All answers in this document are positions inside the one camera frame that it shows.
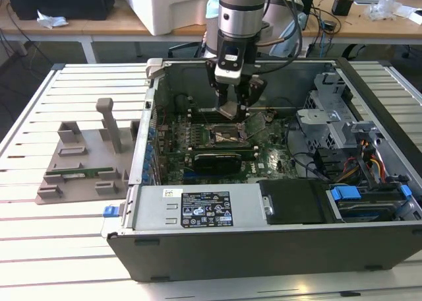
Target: green circuit board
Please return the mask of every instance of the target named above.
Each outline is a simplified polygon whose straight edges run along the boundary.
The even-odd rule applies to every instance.
[[[190,123],[178,116],[165,127],[160,137],[164,159],[162,180],[167,185],[255,183],[262,179],[297,178],[297,172],[284,145],[285,121]],[[228,175],[197,174],[193,158],[197,154],[240,154],[241,169]]]

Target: red wire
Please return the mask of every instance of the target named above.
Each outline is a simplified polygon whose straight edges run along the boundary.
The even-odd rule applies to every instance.
[[[371,155],[372,159],[375,159],[377,162],[379,162],[380,168],[381,168],[381,172],[380,172],[380,176],[381,176],[381,180],[382,182],[385,182],[385,168],[384,168],[384,163],[381,160],[378,160],[373,154]]]
[[[346,172],[346,169],[347,169],[347,163],[350,161],[350,160],[355,160],[356,158],[355,157],[350,157],[350,158],[348,158],[347,160],[346,160],[346,162],[344,163],[344,169],[343,169],[343,172]]]

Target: white sticker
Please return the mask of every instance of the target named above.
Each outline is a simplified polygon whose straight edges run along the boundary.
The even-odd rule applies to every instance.
[[[163,197],[182,197],[183,189],[164,189]]]
[[[79,179],[85,178],[85,174],[62,174],[61,177],[63,179]]]

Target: white box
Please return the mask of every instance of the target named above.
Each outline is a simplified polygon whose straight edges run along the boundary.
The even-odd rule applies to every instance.
[[[205,24],[208,0],[126,0],[154,36],[173,29]]]
[[[410,14],[409,19],[415,22],[416,24],[422,24],[422,9],[417,9]]]

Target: white plastic bag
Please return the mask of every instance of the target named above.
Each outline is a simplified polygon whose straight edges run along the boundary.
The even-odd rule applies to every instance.
[[[396,19],[394,11],[398,9],[402,4],[395,2],[394,0],[380,0],[378,4],[369,5],[363,14],[365,14],[371,20],[380,19]]]
[[[43,27],[53,29],[53,27],[60,27],[60,26],[69,24],[66,21],[65,17],[51,17],[51,16],[41,14],[40,11],[37,11],[37,12],[38,12],[37,22]]]

